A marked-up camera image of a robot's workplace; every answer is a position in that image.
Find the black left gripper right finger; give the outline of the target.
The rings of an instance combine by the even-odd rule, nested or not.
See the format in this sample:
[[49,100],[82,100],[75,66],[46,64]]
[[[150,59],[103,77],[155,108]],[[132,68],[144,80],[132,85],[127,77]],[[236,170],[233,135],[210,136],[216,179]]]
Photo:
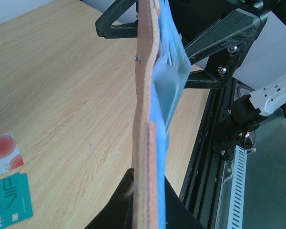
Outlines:
[[166,177],[165,208],[167,229],[204,229],[203,225],[183,205]]

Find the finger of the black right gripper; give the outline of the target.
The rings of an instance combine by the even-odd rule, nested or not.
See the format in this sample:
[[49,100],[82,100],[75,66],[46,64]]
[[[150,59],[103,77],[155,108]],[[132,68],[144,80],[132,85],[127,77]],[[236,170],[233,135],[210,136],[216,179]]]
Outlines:
[[97,35],[105,39],[137,38],[138,19],[131,23],[113,25],[134,4],[138,13],[138,0],[115,0],[95,22]]
[[262,11],[235,9],[185,47],[191,62],[208,58],[203,70],[191,72],[185,88],[222,89],[244,61],[267,21]]

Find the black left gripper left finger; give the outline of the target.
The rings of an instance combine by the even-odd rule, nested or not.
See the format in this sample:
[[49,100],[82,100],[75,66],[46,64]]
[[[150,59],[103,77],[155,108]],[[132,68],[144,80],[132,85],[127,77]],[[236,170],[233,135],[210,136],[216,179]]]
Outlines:
[[131,229],[133,197],[124,195],[133,182],[133,169],[128,169],[103,209],[86,226],[87,229]]

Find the pink card holder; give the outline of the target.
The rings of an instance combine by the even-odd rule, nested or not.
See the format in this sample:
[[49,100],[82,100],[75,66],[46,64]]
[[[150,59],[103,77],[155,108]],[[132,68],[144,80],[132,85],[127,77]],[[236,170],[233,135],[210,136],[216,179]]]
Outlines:
[[168,128],[191,71],[168,1],[139,1],[135,61],[132,227],[164,229]]

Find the teal credit card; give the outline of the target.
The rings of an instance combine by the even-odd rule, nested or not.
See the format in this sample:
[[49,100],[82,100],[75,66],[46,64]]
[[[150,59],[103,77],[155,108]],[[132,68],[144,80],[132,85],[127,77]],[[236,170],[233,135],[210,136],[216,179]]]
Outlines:
[[26,173],[0,179],[0,229],[33,216],[30,188]]

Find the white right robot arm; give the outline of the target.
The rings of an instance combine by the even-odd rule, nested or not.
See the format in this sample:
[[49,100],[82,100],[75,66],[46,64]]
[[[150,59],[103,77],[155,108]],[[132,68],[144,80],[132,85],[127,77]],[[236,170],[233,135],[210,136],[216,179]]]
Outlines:
[[[136,38],[138,25],[142,19],[135,22],[113,25],[133,4],[140,15],[144,0],[115,0],[113,4],[96,21],[95,27],[99,37],[106,39]],[[187,61],[195,64],[209,57],[206,68],[202,71],[190,72],[184,88],[221,89],[235,70],[240,67],[253,41],[257,39],[266,23],[266,13],[270,10],[286,25],[286,0],[262,0],[264,6],[257,8],[257,0],[153,0],[158,14],[158,29],[161,37],[163,54],[164,30],[173,33],[177,38],[174,46],[185,54]],[[143,16],[151,10],[142,10]],[[201,17],[203,31],[194,24]],[[277,108],[286,103],[286,76],[275,83],[253,90],[250,93],[250,103],[258,110],[257,120],[264,120]]]

